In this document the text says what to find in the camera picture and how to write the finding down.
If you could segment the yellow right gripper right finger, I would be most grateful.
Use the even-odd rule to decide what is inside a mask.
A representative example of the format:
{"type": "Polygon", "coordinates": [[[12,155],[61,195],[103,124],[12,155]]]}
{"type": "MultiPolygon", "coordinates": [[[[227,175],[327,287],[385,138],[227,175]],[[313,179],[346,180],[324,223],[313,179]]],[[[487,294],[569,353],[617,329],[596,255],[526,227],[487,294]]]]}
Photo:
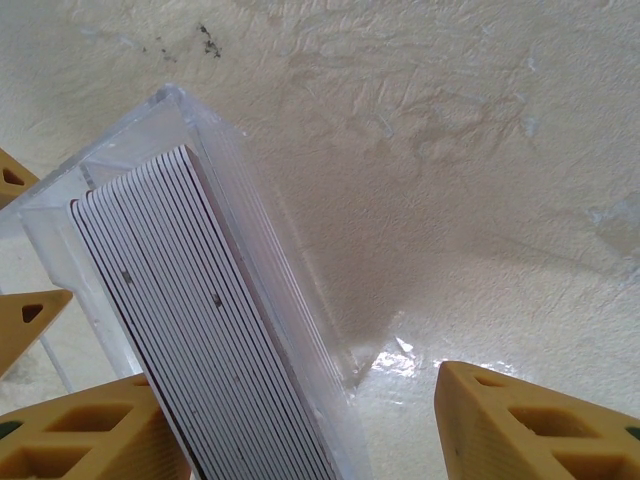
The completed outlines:
{"type": "Polygon", "coordinates": [[[640,480],[640,419],[479,366],[440,365],[449,480],[640,480]]]}

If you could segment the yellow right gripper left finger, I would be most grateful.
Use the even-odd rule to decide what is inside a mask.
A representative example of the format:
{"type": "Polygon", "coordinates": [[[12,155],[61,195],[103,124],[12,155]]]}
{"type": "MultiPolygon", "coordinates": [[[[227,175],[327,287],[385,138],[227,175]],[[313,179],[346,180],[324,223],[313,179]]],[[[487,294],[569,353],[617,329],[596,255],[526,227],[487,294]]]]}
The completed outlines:
{"type": "Polygon", "coordinates": [[[0,416],[0,480],[191,480],[144,375],[0,416]]]}

